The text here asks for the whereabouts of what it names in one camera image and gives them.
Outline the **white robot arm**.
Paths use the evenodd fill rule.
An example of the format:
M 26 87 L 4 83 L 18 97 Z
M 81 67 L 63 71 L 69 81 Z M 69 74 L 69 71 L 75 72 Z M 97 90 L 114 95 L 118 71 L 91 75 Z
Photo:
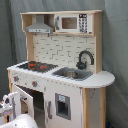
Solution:
M 31 116 L 21 113 L 18 92 L 3 96 L 3 101 L 0 103 L 0 128 L 38 128 Z

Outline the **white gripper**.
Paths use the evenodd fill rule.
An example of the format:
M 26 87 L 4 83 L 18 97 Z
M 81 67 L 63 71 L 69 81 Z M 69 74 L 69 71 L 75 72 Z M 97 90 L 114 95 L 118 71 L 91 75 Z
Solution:
M 21 114 L 20 94 L 12 92 L 3 96 L 3 101 L 0 103 L 0 124 L 5 124 L 5 116 L 9 120 L 14 120 Z

